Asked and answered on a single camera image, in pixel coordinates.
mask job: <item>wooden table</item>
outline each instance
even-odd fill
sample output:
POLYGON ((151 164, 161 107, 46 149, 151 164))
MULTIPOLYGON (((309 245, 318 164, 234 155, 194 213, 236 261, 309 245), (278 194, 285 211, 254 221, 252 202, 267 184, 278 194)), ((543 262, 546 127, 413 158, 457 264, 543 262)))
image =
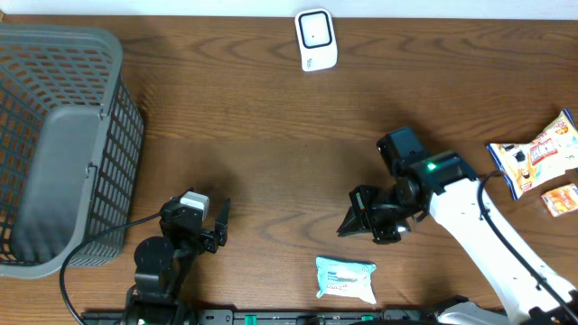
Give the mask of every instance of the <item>wooden table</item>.
MULTIPOLYGON (((391 246, 369 235, 337 238, 348 192, 393 184, 375 142, 400 126, 412 126, 432 152, 456 150, 485 173, 494 165, 484 144, 528 142, 562 107, 578 114, 578 22, 335 19, 338 65, 304 73, 293 19, 6 21, 96 26, 122 42, 123 75, 148 121, 133 219, 190 186, 210 196, 213 217, 232 198, 227 246, 200 257, 183 290, 200 306, 379 310, 462 294, 499 307, 481 272, 430 218, 391 246), (378 304, 317 299, 318 255, 375 262, 378 304)), ((578 284, 578 214, 554 219, 539 199, 574 175, 516 202, 503 181, 488 190, 528 244, 578 284)), ((70 270, 76 308, 123 307, 135 247, 159 234, 156 221, 135 227, 114 263, 70 270)), ((0 322, 73 323, 57 280, 0 279, 0 322)))

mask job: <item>basket bottom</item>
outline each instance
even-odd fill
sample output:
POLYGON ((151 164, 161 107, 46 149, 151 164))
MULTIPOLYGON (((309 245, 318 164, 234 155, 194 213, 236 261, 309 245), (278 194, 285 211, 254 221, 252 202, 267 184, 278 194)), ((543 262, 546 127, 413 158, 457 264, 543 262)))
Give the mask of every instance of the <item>basket bottom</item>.
POLYGON ((14 222, 18 261, 47 262, 69 243, 100 118, 98 107, 59 107, 44 121, 14 222))

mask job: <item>plastic basket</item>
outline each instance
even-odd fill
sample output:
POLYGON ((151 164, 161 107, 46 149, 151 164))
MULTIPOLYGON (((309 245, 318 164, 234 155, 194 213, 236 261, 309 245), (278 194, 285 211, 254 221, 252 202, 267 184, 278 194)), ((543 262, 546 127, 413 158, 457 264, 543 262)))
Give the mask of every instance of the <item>plastic basket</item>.
MULTIPOLYGON (((0 24, 0 275, 58 271, 83 238, 126 223, 143 120, 99 29, 0 24)), ((124 231, 71 265, 115 259, 124 231)))

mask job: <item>snack package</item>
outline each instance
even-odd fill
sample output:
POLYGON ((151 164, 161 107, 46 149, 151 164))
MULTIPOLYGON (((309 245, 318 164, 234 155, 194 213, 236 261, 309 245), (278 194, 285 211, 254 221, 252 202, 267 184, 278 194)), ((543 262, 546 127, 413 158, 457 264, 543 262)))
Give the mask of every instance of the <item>snack package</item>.
POLYGON ((574 184, 568 184, 542 195, 545 205, 553 217, 578 209, 578 189, 574 184))
POLYGON ((371 273, 376 270, 376 265, 341 262, 324 257, 317 257, 315 262, 319 281, 317 298, 327 293, 342 297, 358 297, 364 302, 378 303, 371 290, 371 273))
POLYGON ((578 167, 578 132, 567 109, 529 144, 488 144, 486 148, 496 167, 505 172, 514 200, 578 167))

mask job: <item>white background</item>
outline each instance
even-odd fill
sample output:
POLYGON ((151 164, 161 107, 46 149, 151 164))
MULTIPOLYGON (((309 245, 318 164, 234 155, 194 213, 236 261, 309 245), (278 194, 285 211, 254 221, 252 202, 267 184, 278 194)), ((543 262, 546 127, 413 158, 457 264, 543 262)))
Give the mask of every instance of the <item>white background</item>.
POLYGON ((7 14, 291 17, 315 7, 335 17, 578 19, 578 0, 0 0, 7 14))

